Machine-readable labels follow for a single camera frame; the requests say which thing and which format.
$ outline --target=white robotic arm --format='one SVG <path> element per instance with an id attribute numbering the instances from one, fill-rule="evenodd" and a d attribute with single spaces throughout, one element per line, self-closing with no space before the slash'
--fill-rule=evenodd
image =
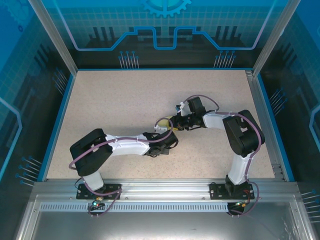
<path id="1" fill-rule="evenodd" d="M 119 137 L 104 134 L 100 128 L 95 129 L 70 148 L 72 157 L 75 160 L 93 146 L 105 143 L 96 148 L 96 150 L 86 153 L 85 156 L 75 162 L 78 175 L 83 177 L 93 191 L 98 190 L 104 186 L 99 168 L 109 157 L 136 154 L 154 158 L 160 154 L 167 155 L 169 154 L 169 149 L 177 146 L 179 142 L 176 135 L 173 132 L 170 133 L 169 129 L 172 127 L 178 131 L 190 131 L 195 128 L 217 128 L 226 131 L 229 144 L 234 152 L 233 163 L 226 176 L 225 184 L 225 188 L 232 197 L 237 192 L 237 186 L 246 184 L 248 164 L 250 159 L 252 160 L 252 152 L 259 145 L 257 132 L 239 116 L 247 118 L 254 125 L 254 128 L 258 130 L 261 144 L 265 141 L 264 135 L 248 110 L 243 110 L 239 114 L 236 113 L 239 116 L 214 110 L 206 111 L 199 97 L 189 99 L 188 105 L 191 114 L 183 115 L 182 108 L 184 105 L 177 105 L 178 114 L 170 118 L 172 124 L 169 124 L 168 121 L 165 126 L 158 124 L 154 128 L 154 133 L 144 132 L 137 136 Z"/>

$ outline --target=beige work surface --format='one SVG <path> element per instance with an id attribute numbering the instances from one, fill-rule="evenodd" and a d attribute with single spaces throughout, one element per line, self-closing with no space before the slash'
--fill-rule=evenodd
<path id="1" fill-rule="evenodd" d="M 257 112 L 244 70 L 79 71 L 47 174 L 48 179 L 75 179 L 68 168 L 69 148 L 96 128 L 105 134 L 135 136 L 153 132 L 157 119 L 177 114 L 175 106 L 194 94 L 215 99 L 223 112 Z M 206 110 L 216 107 L 203 99 Z M 224 178 L 233 151 L 221 129 L 176 132 L 179 144 L 169 155 L 110 157 L 100 168 L 103 178 Z M 274 178 L 266 145 L 250 167 L 252 178 Z"/>

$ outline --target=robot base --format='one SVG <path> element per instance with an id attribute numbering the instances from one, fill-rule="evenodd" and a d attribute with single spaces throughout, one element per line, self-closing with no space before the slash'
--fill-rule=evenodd
<path id="1" fill-rule="evenodd" d="M 210 199 L 211 200 L 250 200 L 255 199 L 254 189 L 251 184 L 244 182 L 240 185 L 234 186 L 234 191 L 230 192 L 226 183 L 211 183 L 209 185 Z"/>
<path id="2" fill-rule="evenodd" d="M 111 193 L 117 189 L 121 188 L 121 184 L 104 184 L 104 186 L 102 188 L 100 188 L 99 190 L 97 190 L 96 192 L 99 192 L 101 194 L 106 194 L 106 193 Z M 108 196 L 104 196 L 103 199 L 104 200 L 114 200 L 117 196 L 117 193 L 112 194 L 112 195 L 108 195 Z M 82 183 L 79 184 L 78 186 L 78 190 L 76 193 L 76 199 L 78 200 L 95 200 L 97 198 L 96 195 L 94 195 L 92 192 L 90 192 L 87 187 Z"/>

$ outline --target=blue wall panel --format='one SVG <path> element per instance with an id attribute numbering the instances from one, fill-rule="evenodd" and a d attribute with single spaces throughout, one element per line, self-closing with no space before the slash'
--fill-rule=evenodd
<path id="1" fill-rule="evenodd" d="M 95 69 L 138 68 L 137 56 L 140 68 L 251 68 L 286 3 L 44 1 L 78 67 Z"/>
<path id="2" fill-rule="evenodd" d="M 0 235 L 14 239 L 70 72 L 28 1 L 0 0 L 0 32 Z"/>
<path id="3" fill-rule="evenodd" d="M 302 0 L 261 76 L 296 181 L 320 191 L 319 1 Z"/>

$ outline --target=cable connector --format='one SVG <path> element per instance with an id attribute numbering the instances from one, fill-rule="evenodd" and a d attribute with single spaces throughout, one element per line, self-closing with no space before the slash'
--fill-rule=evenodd
<path id="1" fill-rule="evenodd" d="M 182 109 L 185 107 L 185 104 L 183 102 L 180 102 L 179 105 L 176 105 L 175 106 L 175 110 L 178 112 L 178 113 L 181 113 L 181 116 L 182 116 Z"/>

